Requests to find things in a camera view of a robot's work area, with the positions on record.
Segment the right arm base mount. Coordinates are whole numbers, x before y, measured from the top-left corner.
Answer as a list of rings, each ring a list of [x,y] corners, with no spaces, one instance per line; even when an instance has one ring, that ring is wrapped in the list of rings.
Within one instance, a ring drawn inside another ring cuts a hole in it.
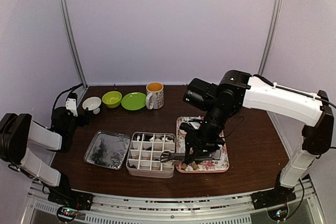
[[[273,221],[284,221],[289,216],[288,202],[296,199],[293,188],[275,186],[273,189],[251,194],[254,209],[267,208],[268,217]]]

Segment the pink bunny tin lid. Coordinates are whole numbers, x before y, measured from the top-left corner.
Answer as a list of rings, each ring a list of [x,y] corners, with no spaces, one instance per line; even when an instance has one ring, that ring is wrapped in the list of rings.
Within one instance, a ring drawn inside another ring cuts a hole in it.
[[[112,170],[122,168],[129,151],[131,136],[97,131],[83,157],[84,162]]]

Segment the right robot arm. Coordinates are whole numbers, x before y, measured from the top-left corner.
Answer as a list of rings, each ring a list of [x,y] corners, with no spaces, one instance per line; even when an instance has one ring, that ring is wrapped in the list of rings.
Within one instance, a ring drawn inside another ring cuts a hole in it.
[[[278,185],[269,192],[272,203],[279,204],[315,159],[332,147],[335,105],[325,91],[304,92],[270,82],[258,74],[230,70],[219,84],[194,78],[186,88],[183,101],[206,114],[199,128],[182,123],[186,133],[184,162],[205,160],[224,144],[220,133],[225,123],[241,108],[266,111],[273,117],[286,117],[303,124],[301,137],[282,169]]]

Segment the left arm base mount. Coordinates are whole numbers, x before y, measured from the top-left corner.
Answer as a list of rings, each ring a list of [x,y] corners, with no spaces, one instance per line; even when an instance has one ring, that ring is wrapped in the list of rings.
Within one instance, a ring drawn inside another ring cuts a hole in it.
[[[47,186],[48,200],[57,203],[56,217],[62,223],[69,223],[76,219],[79,211],[90,210],[93,194],[83,193],[71,189],[67,175],[61,173],[59,185]]]

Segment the metal tongs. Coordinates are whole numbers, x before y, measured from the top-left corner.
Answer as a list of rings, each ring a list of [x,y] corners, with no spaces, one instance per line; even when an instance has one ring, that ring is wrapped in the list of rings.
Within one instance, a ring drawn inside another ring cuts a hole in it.
[[[220,151],[215,152],[202,152],[200,156],[195,158],[193,161],[196,163],[200,163],[202,161],[213,161],[213,160],[219,160],[221,158],[222,154]],[[164,151],[160,155],[160,162],[166,163],[170,161],[183,161],[185,160],[185,153],[172,153],[170,151]]]

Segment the pink tin box with dividers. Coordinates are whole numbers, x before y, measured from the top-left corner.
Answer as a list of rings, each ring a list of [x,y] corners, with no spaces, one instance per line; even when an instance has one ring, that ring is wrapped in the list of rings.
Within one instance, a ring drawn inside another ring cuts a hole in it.
[[[138,135],[144,135],[142,141],[137,141]],[[162,142],[156,142],[156,138],[160,138]],[[152,147],[152,151],[145,151],[146,148]],[[172,178],[174,175],[174,164],[171,162],[161,163],[160,155],[164,151],[175,152],[175,135],[171,133],[148,133],[135,132],[132,135],[126,168],[130,175],[152,178]],[[135,165],[137,169],[131,169],[130,166]],[[159,167],[160,170],[153,170],[153,167]]]

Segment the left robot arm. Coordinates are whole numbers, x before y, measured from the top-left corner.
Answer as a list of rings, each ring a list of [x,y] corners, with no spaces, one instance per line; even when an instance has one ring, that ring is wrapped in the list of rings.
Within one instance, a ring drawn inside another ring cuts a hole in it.
[[[64,106],[53,110],[50,128],[34,121],[28,113],[6,113],[1,118],[1,159],[56,188],[56,198],[71,205],[76,197],[67,187],[66,175],[47,165],[29,147],[34,144],[51,152],[68,153],[76,129],[88,124],[88,112],[75,115]]]

